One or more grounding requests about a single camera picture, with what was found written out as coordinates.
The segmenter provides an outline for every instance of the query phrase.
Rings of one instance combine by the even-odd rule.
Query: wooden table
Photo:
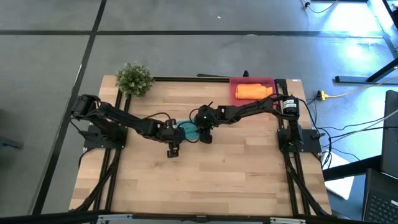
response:
[[[99,97],[114,103],[118,89],[115,77],[103,78]],[[300,80],[287,80],[289,94],[305,99]],[[178,120],[214,101],[229,105],[229,83],[155,82],[143,98],[133,98],[129,112],[144,117],[167,112]],[[300,102],[300,124],[311,128],[305,106]],[[156,119],[165,120],[160,115]],[[212,130],[213,143],[180,145],[180,156],[166,157],[168,145],[144,139],[129,130],[121,153],[112,201],[113,212],[173,213],[207,215],[291,216],[285,164],[279,151],[271,114],[243,118]],[[305,183],[318,203],[331,213],[319,161],[301,153]],[[81,162],[70,208],[76,208],[98,181],[104,149],[95,149]],[[108,192],[104,188],[101,206]],[[303,213],[296,186],[298,209]]]

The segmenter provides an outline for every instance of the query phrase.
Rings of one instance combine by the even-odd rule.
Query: orange object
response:
[[[256,84],[238,84],[236,86],[236,99],[253,99],[261,100],[273,93],[272,87],[264,87],[259,83]]]

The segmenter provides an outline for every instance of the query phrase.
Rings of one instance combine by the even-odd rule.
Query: potted plant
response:
[[[116,73],[116,86],[126,95],[145,96],[153,84],[149,69],[137,62],[125,63]]]

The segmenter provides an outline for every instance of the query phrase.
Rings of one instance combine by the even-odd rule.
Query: gray floor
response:
[[[328,4],[313,2],[312,6],[323,9]],[[99,5],[100,0],[1,1],[0,29],[90,30]],[[303,10],[299,0],[109,0],[99,29],[349,31],[353,35],[380,31],[365,3],[340,2],[324,14],[314,14]],[[383,29],[391,33],[395,44],[391,25]],[[29,213],[87,40],[88,36],[0,35],[0,136],[25,144],[21,151],[0,150],[0,216]],[[299,78],[311,98],[317,90],[334,95],[357,89],[359,85],[337,85],[332,79],[370,75],[392,59],[380,38],[97,36],[80,93],[97,94],[103,75],[137,61],[156,76],[238,77],[249,70],[252,76]],[[390,89],[398,87],[380,86],[318,103],[317,125],[342,127],[380,118],[385,92]],[[82,144],[83,139],[70,127],[45,213],[67,211]],[[356,134],[333,147],[360,159],[374,156],[381,151],[381,131]],[[333,203],[333,209],[347,210]]]

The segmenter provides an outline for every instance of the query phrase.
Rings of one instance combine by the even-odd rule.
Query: red tray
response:
[[[238,84],[254,84],[260,83],[264,87],[272,87],[272,92],[276,93],[274,78],[271,77],[235,77],[229,79],[229,95],[231,104],[235,106],[242,106],[247,103],[252,103],[255,100],[239,100],[235,98],[236,86]]]

